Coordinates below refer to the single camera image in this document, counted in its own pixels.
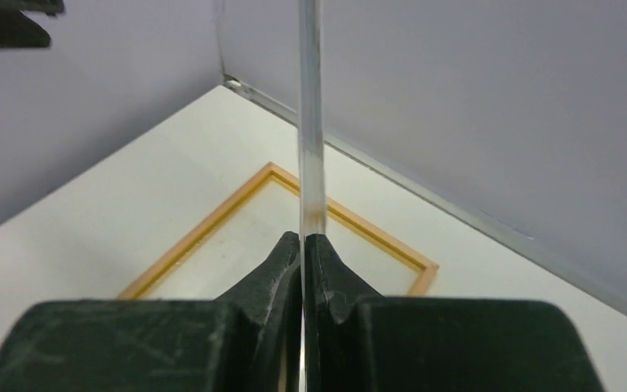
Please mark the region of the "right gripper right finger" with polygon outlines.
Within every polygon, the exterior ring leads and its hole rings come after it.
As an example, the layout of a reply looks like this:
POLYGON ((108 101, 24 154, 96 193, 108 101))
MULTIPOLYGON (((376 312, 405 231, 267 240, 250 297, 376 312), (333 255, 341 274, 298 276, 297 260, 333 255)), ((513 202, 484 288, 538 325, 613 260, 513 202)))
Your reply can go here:
POLYGON ((328 238, 304 251, 310 391, 600 391, 571 320, 543 301, 383 296, 328 238))

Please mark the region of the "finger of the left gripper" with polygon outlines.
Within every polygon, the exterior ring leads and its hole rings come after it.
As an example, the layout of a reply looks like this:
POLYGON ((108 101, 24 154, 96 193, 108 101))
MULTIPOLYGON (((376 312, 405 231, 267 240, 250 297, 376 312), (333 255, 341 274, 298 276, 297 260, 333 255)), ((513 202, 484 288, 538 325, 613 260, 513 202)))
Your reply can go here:
POLYGON ((51 46, 50 34, 28 12, 57 17, 65 13, 65 5, 62 0, 0 0, 0 50, 51 46))

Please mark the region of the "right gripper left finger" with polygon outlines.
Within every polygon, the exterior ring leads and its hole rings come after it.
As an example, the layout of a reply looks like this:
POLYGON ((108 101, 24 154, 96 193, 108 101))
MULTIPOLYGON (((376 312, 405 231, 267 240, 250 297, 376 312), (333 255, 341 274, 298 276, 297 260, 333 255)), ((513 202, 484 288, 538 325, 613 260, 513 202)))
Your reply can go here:
POLYGON ((300 240, 209 301, 48 301, 0 346, 0 391, 296 391, 300 240))

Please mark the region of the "yellow picture frame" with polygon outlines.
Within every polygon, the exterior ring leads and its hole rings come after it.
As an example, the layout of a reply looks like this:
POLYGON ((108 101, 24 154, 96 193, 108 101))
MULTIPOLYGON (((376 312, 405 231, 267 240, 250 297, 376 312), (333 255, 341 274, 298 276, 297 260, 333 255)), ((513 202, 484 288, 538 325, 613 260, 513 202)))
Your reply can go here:
MULTIPOLYGON (((159 286, 185 260, 198 250, 218 229, 226 224, 269 182, 275 182, 290 193, 300 194, 299 179, 279 165, 266 163, 213 212, 191 229, 179 242, 165 252, 118 295, 119 300, 143 299, 159 286)), ((434 283, 439 264, 409 247, 393 235, 344 207, 333 198, 327 199, 327 214, 338 224, 379 248, 417 273, 408 296, 423 296, 434 283)))

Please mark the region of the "clear acrylic glazing sheet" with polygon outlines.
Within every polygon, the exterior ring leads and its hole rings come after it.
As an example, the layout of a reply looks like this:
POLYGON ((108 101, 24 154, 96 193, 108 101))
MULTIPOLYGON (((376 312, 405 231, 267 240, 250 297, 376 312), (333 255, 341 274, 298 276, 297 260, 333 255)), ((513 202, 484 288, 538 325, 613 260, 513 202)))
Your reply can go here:
POLYGON ((327 225, 322 132, 322 76, 319 1, 298 2, 300 106, 298 145, 300 178, 300 267, 304 309, 305 389, 320 391, 318 332, 315 318, 314 262, 307 239, 327 225))

